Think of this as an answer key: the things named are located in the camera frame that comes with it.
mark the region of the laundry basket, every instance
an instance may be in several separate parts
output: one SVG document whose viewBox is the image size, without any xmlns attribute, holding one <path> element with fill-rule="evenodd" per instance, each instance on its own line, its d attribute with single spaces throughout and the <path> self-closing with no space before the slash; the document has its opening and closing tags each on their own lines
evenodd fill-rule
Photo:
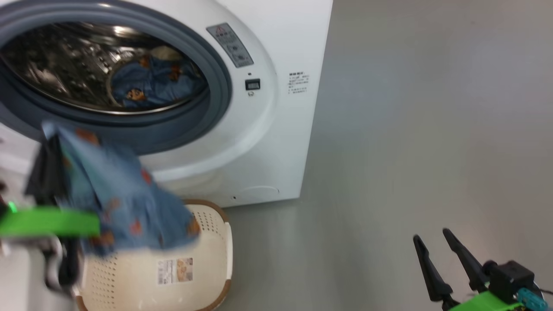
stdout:
<svg viewBox="0 0 553 311">
<path fill-rule="evenodd" d="M 232 233 L 217 205 L 188 200 L 201 227 L 192 245 L 87 256 L 75 288 L 80 311 L 209 311 L 225 299 L 232 276 Z"/>
</svg>

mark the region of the stainless steel drum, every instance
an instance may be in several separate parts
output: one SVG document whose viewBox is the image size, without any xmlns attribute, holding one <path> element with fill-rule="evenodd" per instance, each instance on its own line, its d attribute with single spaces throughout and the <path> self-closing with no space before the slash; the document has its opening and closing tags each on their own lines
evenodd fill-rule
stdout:
<svg viewBox="0 0 553 311">
<path fill-rule="evenodd" d="M 15 76 L 59 103 L 116 115 L 168 110 L 204 91 L 166 105 L 125 108 L 110 94 L 109 77 L 122 64 L 153 51 L 166 58 L 186 58 L 162 40 L 129 27 L 59 23 L 35 28 L 11 40 L 0 57 Z"/>
</svg>

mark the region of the blue clothing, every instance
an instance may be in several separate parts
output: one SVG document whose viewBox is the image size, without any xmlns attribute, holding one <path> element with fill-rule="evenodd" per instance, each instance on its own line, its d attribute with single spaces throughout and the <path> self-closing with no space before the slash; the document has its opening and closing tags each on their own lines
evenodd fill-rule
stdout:
<svg viewBox="0 0 553 311">
<path fill-rule="evenodd" d="M 119 68 L 111 78 L 112 95 L 128 108 L 165 106 L 188 97 L 206 86 L 189 60 L 168 61 L 145 56 Z M 129 91 L 144 92 L 144 100 L 127 98 Z"/>
<path fill-rule="evenodd" d="M 62 208 L 95 212 L 102 237 L 83 239 L 85 253 L 105 256 L 121 249 L 166 249 L 190 243 L 199 233 L 194 216 L 175 195 L 159 188 L 130 148 L 80 129 L 45 122 L 47 138 L 58 135 L 67 198 Z"/>
</svg>

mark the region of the floor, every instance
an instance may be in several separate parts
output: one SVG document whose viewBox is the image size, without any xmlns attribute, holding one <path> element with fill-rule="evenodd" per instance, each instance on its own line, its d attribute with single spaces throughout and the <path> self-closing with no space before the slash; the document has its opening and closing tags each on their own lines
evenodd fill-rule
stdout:
<svg viewBox="0 0 553 311">
<path fill-rule="evenodd" d="M 441 229 L 553 288 L 553 2 L 335 0 L 301 198 L 228 209 L 220 310 L 440 310 Z"/>
</svg>

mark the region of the white washing machine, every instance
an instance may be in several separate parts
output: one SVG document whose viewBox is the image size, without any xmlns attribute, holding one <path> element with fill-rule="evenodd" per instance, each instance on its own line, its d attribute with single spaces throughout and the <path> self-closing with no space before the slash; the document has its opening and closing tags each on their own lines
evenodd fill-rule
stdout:
<svg viewBox="0 0 553 311">
<path fill-rule="evenodd" d="M 331 6 L 0 0 L 0 168 L 27 174 L 40 124 L 54 120 L 131 145 L 184 198 L 221 206 L 297 198 Z M 191 64 L 201 86 L 126 105 L 111 90 L 113 74 L 145 56 Z"/>
</svg>

